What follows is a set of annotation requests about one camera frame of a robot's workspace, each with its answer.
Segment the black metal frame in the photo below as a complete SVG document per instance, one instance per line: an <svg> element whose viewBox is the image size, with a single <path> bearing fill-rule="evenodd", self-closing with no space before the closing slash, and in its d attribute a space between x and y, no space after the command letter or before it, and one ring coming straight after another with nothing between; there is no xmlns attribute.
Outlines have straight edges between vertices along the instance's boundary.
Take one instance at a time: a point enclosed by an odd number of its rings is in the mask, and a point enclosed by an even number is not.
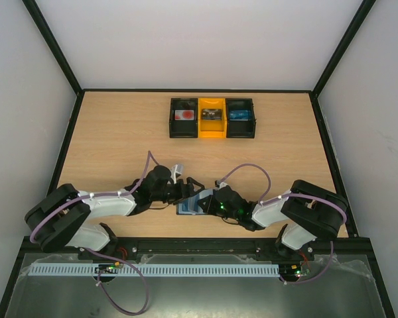
<svg viewBox="0 0 398 318"><path fill-rule="evenodd" d="M62 71L64 72L66 78L68 79L70 85L74 89L77 95L77 99L74 105L74 110L70 118L70 122L64 137L64 142L60 150L58 161L53 173L53 177L50 183L48 192L50 193L58 184L60 174L62 172L62 167L65 161L65 157L70 145L72 138L72 133L76 125L76 120L78 118L78 113L80 112L80 107L82 100L84 98L84 93L86 91L143 91L143 92L212 92L212 93L228 93L228 92L238 92L238 93L307 93L309 94L310 101L312 104L312 109L314 111L314 116L318 125L318 130L322 139L324 151L326 153L328 165L330 168L330 173L332 174L332 179L336 188L336 192L346 197L346 191L342 177L340 175L338 163L334 155L334 150L331 144L330 137L328 135L326 123L324 122L324 117L322 116L322 111L318 103L318 96L323 90L324 86L327 84L330 76L347 50L349 44L353 40L357 31L359 30L361 24L363 23L365 17L373 7L375 0L363 0L360 8L352 19L348 29L343 35L339 45L334 51L329 63L324 69L320 79L318 80L313 91L309 90L282 90L282 89L82 89L74 73L69 66L63 52L61 51L52 31L47 25L38 5L35 0L23 0L26 8L28 9L31 17L36 23L39 31L44 37L44 40L48 44L50 50L52 51L56 61L59 63ZM377 260L373 252L373 247L371 246L370 240L368 238L358 237L358 230L354 221L354 216L351 209L347 210L348 222L346 223L346 228L348 230L349 238L339 238L334 242L334 248L337 254L365 254L369 260L371 267L371 272L376 280L377 289L379 291L383 308L385 310L387 317L394 317L394 312L389 300L389 296L385 289L383 283L383 278L380 273L379 266L377 265ZM215 253L215 254L251 254L255 255L257 259L262 259L263 248L265 246L273 246L275 238L208 238L208 239L196 239L196 238L120 238L120 243L124 244L129 250L132 247L137 249L136 256L152 249L155 254L200 254L200 253ZM315 254L328 254L329 245L327 242L315 241L311 242L311 247ZM21 249L18 253L15 265L13 266L12 273L9 277L9 281L3 295L3 299L0 304L0 317L4 317L7 307L10 302L11 294L21 269L23 257L26 253L30 252L41 252L40 248L36 244L31 244L27 237L24 238ZM74 248L65 248L62 252L77 252Z"/></svg>

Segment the black cable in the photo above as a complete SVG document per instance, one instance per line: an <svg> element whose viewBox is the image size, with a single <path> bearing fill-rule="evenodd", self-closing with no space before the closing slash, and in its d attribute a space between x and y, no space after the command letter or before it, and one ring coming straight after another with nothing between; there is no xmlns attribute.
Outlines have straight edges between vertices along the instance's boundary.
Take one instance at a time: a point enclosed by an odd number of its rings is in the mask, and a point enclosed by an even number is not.
<svg viewBox="0 0 398 318"><path fill-rule="evenodd" d="M225 223L230 224L230 225L239 225L239 223L232 223L232 222L227 222L227 218L221 217L221 220L223 220Z"/></svg>
<svg viewBox="0 0 398 318"><path fill-rule="evenodd" d="M165 205L164 207L150 207L149 210L163 210L166 209L167 207L169 207L169 204Z"/></svg>

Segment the light wood surface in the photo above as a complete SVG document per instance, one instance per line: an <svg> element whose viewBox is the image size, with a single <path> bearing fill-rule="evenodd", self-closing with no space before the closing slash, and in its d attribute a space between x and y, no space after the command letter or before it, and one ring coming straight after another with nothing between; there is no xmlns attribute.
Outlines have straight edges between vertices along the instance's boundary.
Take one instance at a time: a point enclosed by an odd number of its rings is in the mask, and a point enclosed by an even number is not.
<svg viewBox="0 0 398 318"><path fill-rule="evenodd" d="M171 97L253 98L255 138L169 138ZM60 184L86 191L121 189L140 177L148 150L164 166L184 164L182 177L191 176L206 187L251 162L271 176L267 198L290 189L297 179L334 191L310 99L299 93L86 92ZM267 188L262 172L251 167L238 170L228 183L248 200L256 200ZM175 206L99 221L120 237L276 237L285 224L249 232L219 217L176 215ZM339 236L347 236L345 227Z"/></svg>

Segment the black bin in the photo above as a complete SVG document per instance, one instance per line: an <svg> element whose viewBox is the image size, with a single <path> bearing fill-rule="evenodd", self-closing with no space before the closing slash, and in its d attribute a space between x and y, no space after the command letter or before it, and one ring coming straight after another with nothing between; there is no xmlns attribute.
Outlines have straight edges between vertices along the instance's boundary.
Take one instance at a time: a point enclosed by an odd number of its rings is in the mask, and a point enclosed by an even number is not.
<svg viewBox="0 0 398 318"><path fill-rule="evenodd" d="M198 138L198 99L172 98L169 125L170 138Z"/></svg>
<svg viewBox="0 0 398 318"><path fill-rule="evenodd" d="M227 138L255 138L255 113L251 98L226 98Z"/></svg>

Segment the white wall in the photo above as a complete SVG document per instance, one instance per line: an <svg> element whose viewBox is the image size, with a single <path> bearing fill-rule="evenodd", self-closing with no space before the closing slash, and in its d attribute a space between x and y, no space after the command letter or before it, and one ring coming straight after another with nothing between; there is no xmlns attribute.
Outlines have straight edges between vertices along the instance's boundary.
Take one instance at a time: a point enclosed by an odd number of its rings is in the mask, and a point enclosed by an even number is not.
<svg viewBox="0 0 398 318"><path fill-rule="evenodd" d="M20 0L0 1L0 300L75 94Z"/></svg>
<svg viewBox="0 0 398 318"><path fill-rule="evenodd" d="M84 88L312 89L361 0L37 0Z"/></svg>
<svg viewBox="0 0 398 318"><path fill-rule="evenodd" d="M398 0L376 2L320 102L398 317Z"/></svg>

